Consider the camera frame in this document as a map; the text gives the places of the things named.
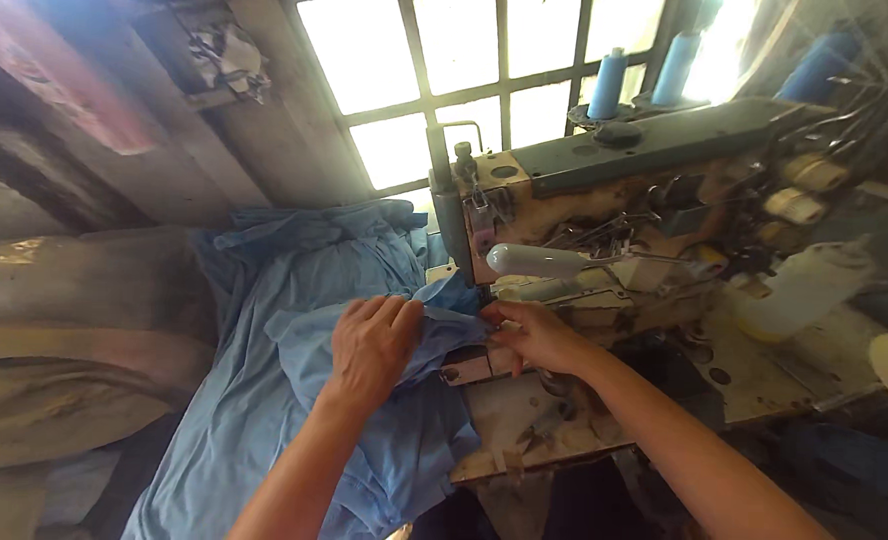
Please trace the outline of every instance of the finger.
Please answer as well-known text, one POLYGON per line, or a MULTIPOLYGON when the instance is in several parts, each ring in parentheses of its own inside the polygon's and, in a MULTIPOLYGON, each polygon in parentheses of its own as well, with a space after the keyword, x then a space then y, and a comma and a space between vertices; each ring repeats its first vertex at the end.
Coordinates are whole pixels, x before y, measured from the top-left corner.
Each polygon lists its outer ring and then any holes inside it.
POLYGON ((378 313, 378 310, 385 304, 388 300, 386 296, 375 296, 370 300, 367 300, 364 305, 357 309, 354 313, 354 319, 359 321, 366 321, 374 316, 375 313, 378 313))
POLYGON ((521 330, 502 329, 491 334, 491 340, 497 342, 504 347, 510 347, 518 355, 521 355, 524 348, 524 342, 528 335, 521 330))
POLYGON ((354 300, 351 300, 347 304, 347 307, 344 307, 344 312, 340 314, 340 319, 338 320, 346 319, 354 315, 358 312, 358 310, 361 309, 361 306, 363 306, 365 302, 367 302, 367 300, 365 300, 364 298, 354 298, 354 300))
POLYGON ((520 356, 520 354, 515 355, 514 363, 510 366, 511 379, 517 379, 517 377, 521 375, 522 369, 524 369, 524 359, 520 356))
POLYGON ((394 322, 394 317, 401 312, 401 308, 404 307, 404 304, 407 301, 408 299, 403 296, 388 297, 387 301, 383 303, 377 313, 374 313, 374 316, 371 317, 371 319, 387 323, 387 325, 390 326, 390 324, 394 322))
POLYGON ((528 318, 528 309, 528 305, 520 301, 494 300, 480 311, 480 317, 493 325, 507 320, 523 323, 528 318))
POLYGON ((395 336, 417 342, 421 334, 421 321, 424 320, 424 303, 421 300, 408 300, 394 317, 390 328, 395 336))

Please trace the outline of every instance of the thread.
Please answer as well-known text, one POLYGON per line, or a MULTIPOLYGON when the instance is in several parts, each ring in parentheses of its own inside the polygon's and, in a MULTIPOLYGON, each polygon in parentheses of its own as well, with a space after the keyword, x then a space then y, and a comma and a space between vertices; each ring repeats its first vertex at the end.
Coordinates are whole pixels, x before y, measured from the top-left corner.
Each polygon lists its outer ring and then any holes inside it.
POLYGON ((597 84, 591 103, 587 106, 587 117, 594 120, 610 120, 617 117, 618 102, 624 86, 625 71, 628 70, 628 57, 624 49, 615 47, 610 55, 600 61, 597 70, 597 84))
POLYGON ((657 77, 650 103, 662 107, 673 107, 680 103, 684 84, 691 74, 691 65, 698 56, 701 36, 697 33, 678 33, 670 43, 661 74, 657 77))
POLYGON ((844 72, 860 52, 861 43, 850 31, 818 37, 774 97, 797 103, 826 104, 834 92, 834 82, 827 79, 844 72))

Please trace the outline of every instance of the blue cloth pile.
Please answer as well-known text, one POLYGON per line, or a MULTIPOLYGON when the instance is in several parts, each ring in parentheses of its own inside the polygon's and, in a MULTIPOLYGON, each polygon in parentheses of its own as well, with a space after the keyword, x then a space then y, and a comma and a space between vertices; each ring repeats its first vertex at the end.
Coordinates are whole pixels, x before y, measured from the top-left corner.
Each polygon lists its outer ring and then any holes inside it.
POLYGON ((403 294, 425 303, 421 344, 366 423, 320 534, 385 538, 442 501, 448 472, 481 444, 461 392, 429 376, 450 350, 485 339, 476 293, 460 275, 424 286, 427 215, 407 201, 233 217, 238 231, 191 236, 220 345, 122 538, 222 538, 330 375, 344 305, 403 294))

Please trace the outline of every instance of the bright window light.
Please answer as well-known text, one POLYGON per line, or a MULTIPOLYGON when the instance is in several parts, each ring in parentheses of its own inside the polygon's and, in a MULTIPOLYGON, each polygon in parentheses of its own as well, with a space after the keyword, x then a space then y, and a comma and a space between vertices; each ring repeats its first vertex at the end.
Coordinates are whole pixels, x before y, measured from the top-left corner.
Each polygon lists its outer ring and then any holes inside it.
POLYGON ((584 62, 596 62, 614 47, 628 55, 650 49, 663 9, 664 0, 594 0, 584 62))
POLYGON ((351 137, 375 190, 428 178, 431 152, 424 114, 408 114, 351 128, 351 137))
POLYGON ((414 15, 431 93, 498 82, 494 0, 414 0, 414 15))
POLYGON ((482 154, 488 149, 501 152, 501 98, 498 96, 478 99, 471 103, 442 106, 437 110, 437 121, 440 123, 474 120, 480 126, 480 136, 484 139, 483 150, 478 148, 478 130, 474 126, 452 126, 444 128, 444 139, 450 162, 458 159, 454 153, 454 145, 468 141, 474 154, 482 154))
POLYGON ((571 82, 537 86, 510 94, 512 148, 564 137, 571 82))
POLYGON ((297 11, 342 114, 420 97, 397 2, 310 0, 297 11))
POLYGON ((734 97, 741 77, 741 55, 756 15, 755 0, 724 0, 714 23, 701 37, 684 97, 709 100, 712 105, 734 97))
POLYGON ((574 63, 581 0, 508 0, 507 55, 511 78, 574 63))

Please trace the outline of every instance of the industrial sewing machine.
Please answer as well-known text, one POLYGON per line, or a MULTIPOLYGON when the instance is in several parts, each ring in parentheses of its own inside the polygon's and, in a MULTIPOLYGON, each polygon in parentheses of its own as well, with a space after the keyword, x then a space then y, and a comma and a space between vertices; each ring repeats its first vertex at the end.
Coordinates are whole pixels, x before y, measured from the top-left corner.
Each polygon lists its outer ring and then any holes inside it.
MULTIPOLYGON (((652 329, 700 340, 692 323, 710 293, 729 282, 767 295, 758 276, 801 249, 826 211, 812 195, 846 180, 800 146, 836 118, 745 98, 500 153, 458 143, 455 163, 431 126, 430 189, 454 264, 428 279, 460 270, 486 301, 542 302, 604 346, 652 329)), ((456 350, 442 374, 453 386, 486 380, 510 372, 509 355, 456 350)))

